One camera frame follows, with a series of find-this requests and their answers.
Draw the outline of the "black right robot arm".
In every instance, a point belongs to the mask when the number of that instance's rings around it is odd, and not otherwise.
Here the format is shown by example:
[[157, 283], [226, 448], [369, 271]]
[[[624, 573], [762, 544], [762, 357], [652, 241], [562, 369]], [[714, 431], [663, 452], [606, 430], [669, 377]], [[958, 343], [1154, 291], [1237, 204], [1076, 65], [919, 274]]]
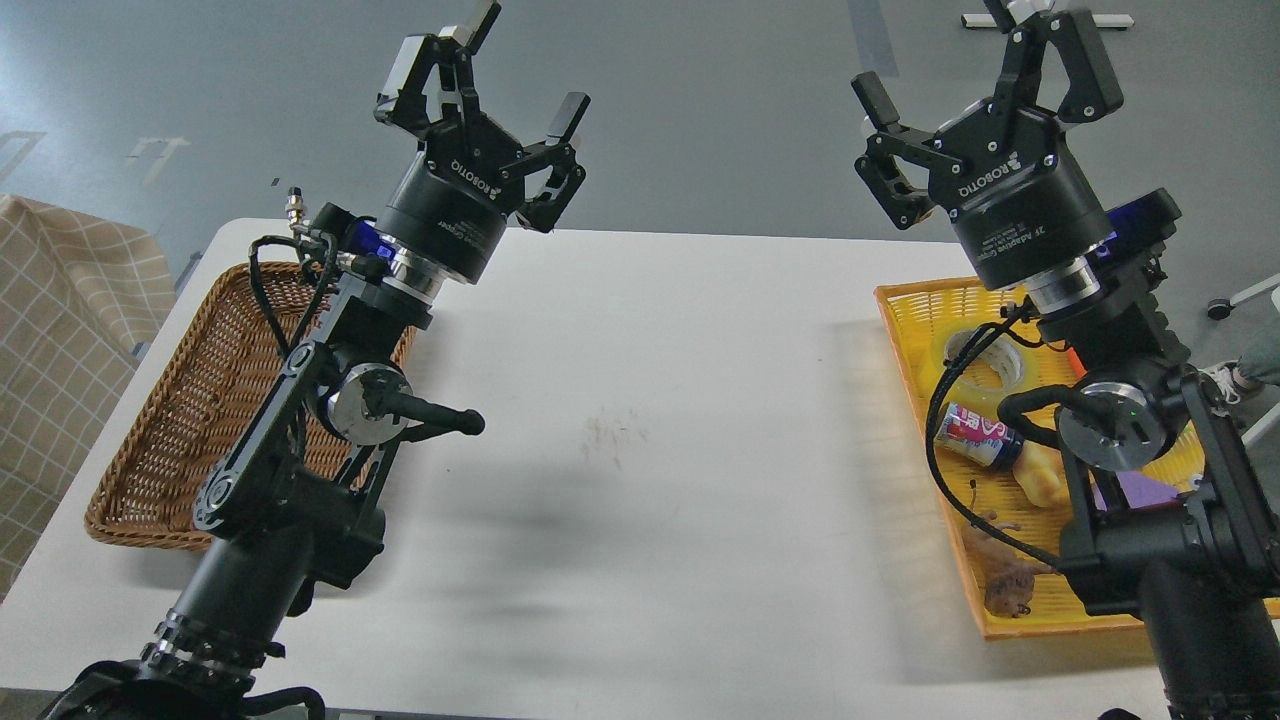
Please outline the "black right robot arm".
[[957, 511], [1065, 575], [1092, 616], [1132, 615], [1149, 638], [1174, 719], [1275, 719], [1277, 514], [1216, 384], [1189, 361], [1153, 290], [1179, 208], [1165, 190], [1103, 209], [1065, 133], [1123, 105], [1085, 8], [991, 1], [1005, 33], [995, 91], [932, 132], [905, 126], [881, 78], [852, 90], [870, 133], [858, 174], [901, 229], [948, 214], [978, 279], [1027, 297], [978, 328], [925, 414], [941, 420], [966, 364], [1016, 322], [1076, 352], [1073, 386], [1015, 392], [998, 418], [1056, 448], [1071, 520], [1059, 555]]

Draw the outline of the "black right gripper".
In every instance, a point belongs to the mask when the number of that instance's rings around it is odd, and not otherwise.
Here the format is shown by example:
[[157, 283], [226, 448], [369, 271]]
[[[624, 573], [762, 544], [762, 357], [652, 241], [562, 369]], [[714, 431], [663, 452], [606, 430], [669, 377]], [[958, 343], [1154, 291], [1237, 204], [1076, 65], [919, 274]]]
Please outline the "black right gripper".
[[[1107, 213], [1066, 146], [1065, 129], [1101, 120], [1124, 104], [1114, 65], [1087, 8], [1053, 1], [987, 1], [1007, 36], [995, 92], [936, 135], [904, 126], [879, 76], [851, 79], [872, 133], [855, 161], [888, 219], [905, 231], [938, 204], [988, 290], [1085, 255], [1111, 232]], [[1038, 104], [1042, 65], [1053, 47], [1068, 90], [1059, 108]], [[924, 168], [928, 190], [910, 184], [902, 160]]]

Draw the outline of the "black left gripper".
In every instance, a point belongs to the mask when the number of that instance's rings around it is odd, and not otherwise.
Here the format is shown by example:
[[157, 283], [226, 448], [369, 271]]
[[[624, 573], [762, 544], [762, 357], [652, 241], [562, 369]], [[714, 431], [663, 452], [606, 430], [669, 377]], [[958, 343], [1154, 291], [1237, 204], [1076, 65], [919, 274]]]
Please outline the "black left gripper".
[[[547, 138], [525, 149], [481, 111], [472, 59], [500, 10], [498, 1], [477, 1], [460, 24], [404, 37], [374, 106], [378, 122], [419, 141], [378, 229], [467, 284], [479, 282], [509, 214], [522, 228], [548, 233], [586, 177], [571, 141], [590, 106], [588, 94], [566, 94]], [[428, 114], [433, 73], [444, 97], [438, 120]], [[545, 169], [540, 190], [524, 199], [524, 179]]]

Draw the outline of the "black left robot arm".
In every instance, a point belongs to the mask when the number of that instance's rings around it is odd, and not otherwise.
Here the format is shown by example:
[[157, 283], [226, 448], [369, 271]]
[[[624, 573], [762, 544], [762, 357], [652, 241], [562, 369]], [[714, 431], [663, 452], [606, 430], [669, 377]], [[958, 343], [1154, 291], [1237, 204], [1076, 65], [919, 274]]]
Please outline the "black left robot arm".
[[552, 231], [585, 178], [572, 138], [590, 99], [564, 96], [547, 137], [524, 145], [480, 106], [474, 58], [500, 14], [480, 1], [463, 23], [404, 38], [374, 108], [417, 152], [366, 222], [335, 205], [306, 219], [289, 199], [287, 236], [314, 296], [292, 338], [274, 318], [282, 369], [247, 428], [207, 474], [193, 520], [212, 546], [137, 660], [91, 664], [45, 719], [259, 719], [328, 715], [301, 685], [252, 694], [284, 653], [274, 637], [317, 583], [346, 589], [383, 551], [381, 486], [403, 443], [485, 421], [415, 396], [392, 354], [430, 324], [442, 284], [475, 284], [509, 220]]

